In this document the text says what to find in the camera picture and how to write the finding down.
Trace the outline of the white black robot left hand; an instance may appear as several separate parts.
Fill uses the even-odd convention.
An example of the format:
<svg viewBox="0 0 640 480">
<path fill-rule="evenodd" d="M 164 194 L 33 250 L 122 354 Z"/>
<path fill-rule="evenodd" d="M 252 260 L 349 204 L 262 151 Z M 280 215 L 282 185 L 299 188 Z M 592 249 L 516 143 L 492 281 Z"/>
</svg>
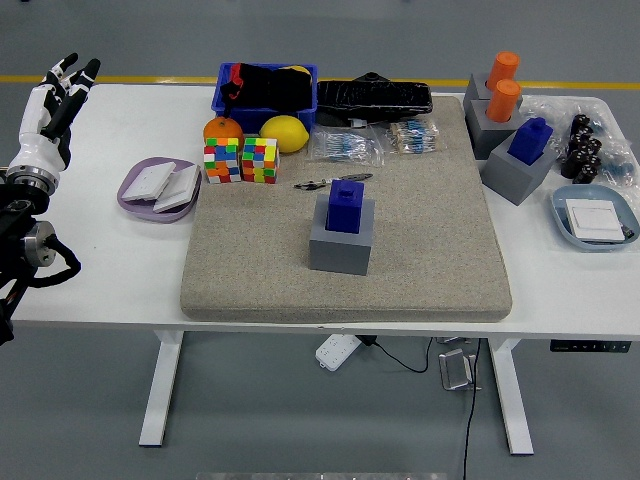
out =
<svg viewBox="0 0 640 480">
<path fill-rule="evenodd" d="M 20 150 L 9 165 L 11 174 L 34 171 L 58 179 L 69 166 L 71 125 L 101 67 L 94 58 L 70 73 L 77 60 L 77 53 L 66 56 L 31 90 L 19 129 Z"/>
</svg>

